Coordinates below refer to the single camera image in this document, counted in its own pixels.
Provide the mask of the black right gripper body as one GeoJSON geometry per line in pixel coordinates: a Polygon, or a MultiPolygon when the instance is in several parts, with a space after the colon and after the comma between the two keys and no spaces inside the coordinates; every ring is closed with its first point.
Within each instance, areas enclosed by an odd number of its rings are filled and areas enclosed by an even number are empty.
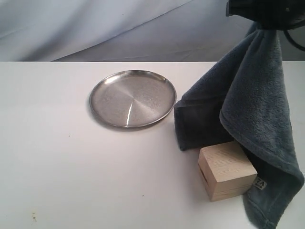
{"type": "Polygon", "coordinates": [[[266,30],[292,30],[305,25],[304,0],[229,0],[226,16],[241,16],[266,30]]]}

